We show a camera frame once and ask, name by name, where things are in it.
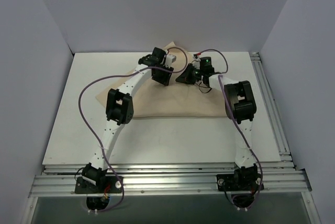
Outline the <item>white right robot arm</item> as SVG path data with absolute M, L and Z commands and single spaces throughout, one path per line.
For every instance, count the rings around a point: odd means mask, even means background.
M 246 188 L 251 181 L 259 178 L 257 158 L 252 150 L 252 125 L 256 113 L 256 102 L 249 81 L 236 81 L 216 72 L 211 57 L 200 58 L 194 55 L 194 61 L 176 78 L 184 84 L 201 81 L 206 88 L 221 91 L 224 96 L 225 110 L 235 128 L 236 168 L 232 176 L 235 187 Z

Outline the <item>beige cloth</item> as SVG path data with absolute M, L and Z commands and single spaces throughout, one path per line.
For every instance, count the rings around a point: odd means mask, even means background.
M 151 77 L 151 69 L 146 70 L 146 77 L 142 73 L 134 76 L 130 74 L 137 70 L 145 68 L 142 65 L 139 68 L 126 73 L 126 77 L 106 87 L 96 95 L 97 101 L 106 108 L 107 96 L 110 89 L 119 89 L 126 94 L 131 89 L 129 81 L 142 79 L 143 84 L 131 95 L 133 102 L 133 117 L 154 118 L 154 117 L 226 117 L 225 100 L 221 89 L 212 89 L 207 93 L 204 87 L 198 88 L 197 85 L 183 84 L 176 82 L 179 76 L 174 73 L 171 76 L 169 84 L 164 86 Z

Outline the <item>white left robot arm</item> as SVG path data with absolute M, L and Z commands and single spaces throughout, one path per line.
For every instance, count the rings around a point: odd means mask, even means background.
M 110 89 L 106 100 L 106 128 L 102 138 L 98 138 L 100 151 L 95 151 L 88 165 L 82 170 L 82 178 L 93 192 L 100 192 L 106 185 L 108 169 L 107 156 L 111 154 L 116 140 L 134 116 L 133 97 L 149 78 L 167 86 L 174 71 L 172 63 L 176 56 L 154 48 L 151 54 L 141 57 L 132 73 L 119 75 L 126 77 L 116 89 Z

